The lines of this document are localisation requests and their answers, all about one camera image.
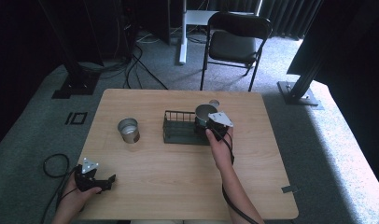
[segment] chair backrest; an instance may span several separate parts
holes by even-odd
[[[272,32],[268,19],[255,15],[242,15],[230,12],[217,12],[210,17],[208,31],[211,29],[225,30],[233,35],[254,37],[266,40]]]

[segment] gray floor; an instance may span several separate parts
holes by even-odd
[[[170,90],[199,90],[204,45],[189,42],[187,63],[179,65],[175,40],[171,46],[152,39],[143,41],[149,43],[138,43],[142,49],[140,60],[155,77]],[[277,88],[277,81],[298,78],[286,72],[300,44],[279,37],[268,40],[253,87],[264,99],[290,184],[299,189],[294,196],[300,215],[292,222],[379,223],[379,183],[328,87],[317,82],[311,85],[320,102],[317,107],[286,105]],[[136,49],[134,54],[139,56],[140,50]],[[241,69],[210,65],[204,89],[247,91],[250,77],[241,77],[242,73]],[[125,82],[123,72],[103,73],[94,95],[52,100],[52,94],[61,87],[66,75],[60,66],[45,78],[0,144],[0,223],[39,223],[60,182],[44,174],[44,159],[64,153],[70,159],[70,167],[74,167],[103,91],[122,88]],[[132,88],[162,89],[140,65],[133,68],[129,81]],[[70,113],[84,112],[88,113],[84,124],[65,124]],[[52,164],[55,166],[50,170],[64,172],[61,162],[49,163]],[[54,204],[46,223],[53,216],[53,209]],[[268,223],[291,222],[269,220]]]

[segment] black metal rack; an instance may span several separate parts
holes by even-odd
[[[166,110],[163,120],[163,141],[171,144],[209,146],[206,137],[196,133],[195,113]]]

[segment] person's right hand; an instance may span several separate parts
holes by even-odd
[[[231,153],[225,142],[222,139],[217,141],[216,137],[213,135],[213,132],[209,129],[206,129],[206,136],[209,139],[213,158],[215,159],[216,167],[219,169],[219,171],[227,167],[232,167]],[[225,134],[224,139],[228,142],[228,144],[232,145],[232,138],[233,128],[230,127]]]

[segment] human hand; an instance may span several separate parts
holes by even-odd
[[[213,158],[216,162],[216,167],[219,171],[227,167],[232,167],[231,152],[225,142],[221,139],[217,141],[213,132],[209,129],[206,130],[206,136],[209,139],[210,147],[212,148]],[[231,146],[233,138],[233,128],[230,127],[224,136],[224,139]]]
[[[63,197],[56,210],[55,217],[52,221],[54,223],[70,223],[70,221],[81,211],[85,202],[91,198],[92,195],[102,191],[101,188],[96,187],[81,192],[77,188],[74,174],[71,174],[70,179],[63,192]]]

